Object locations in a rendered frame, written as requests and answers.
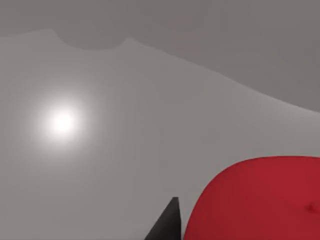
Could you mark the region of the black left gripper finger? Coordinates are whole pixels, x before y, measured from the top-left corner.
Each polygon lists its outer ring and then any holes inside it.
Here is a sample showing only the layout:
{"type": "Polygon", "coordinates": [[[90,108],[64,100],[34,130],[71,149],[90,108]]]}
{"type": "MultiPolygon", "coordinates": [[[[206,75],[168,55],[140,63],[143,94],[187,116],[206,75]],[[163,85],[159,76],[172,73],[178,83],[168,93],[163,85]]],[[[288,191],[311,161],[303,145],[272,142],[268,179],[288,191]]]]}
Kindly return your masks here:
{"type": "Polygon", "coordinates": [[[182,220],[178,197],[172,197],[144,240],[182,240],[182,220]]]}

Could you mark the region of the red rounded object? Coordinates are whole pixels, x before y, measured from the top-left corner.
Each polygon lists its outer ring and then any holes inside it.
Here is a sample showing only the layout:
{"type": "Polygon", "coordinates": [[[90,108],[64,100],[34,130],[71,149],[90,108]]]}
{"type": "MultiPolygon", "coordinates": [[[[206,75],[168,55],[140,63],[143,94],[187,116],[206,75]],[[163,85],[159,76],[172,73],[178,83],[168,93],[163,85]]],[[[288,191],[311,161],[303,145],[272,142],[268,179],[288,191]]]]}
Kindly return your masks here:
{"type": "Polygon", "coordinates": [[[320,240],[320,157],[227,167],[200,194],[183,240],[320,240]]]}

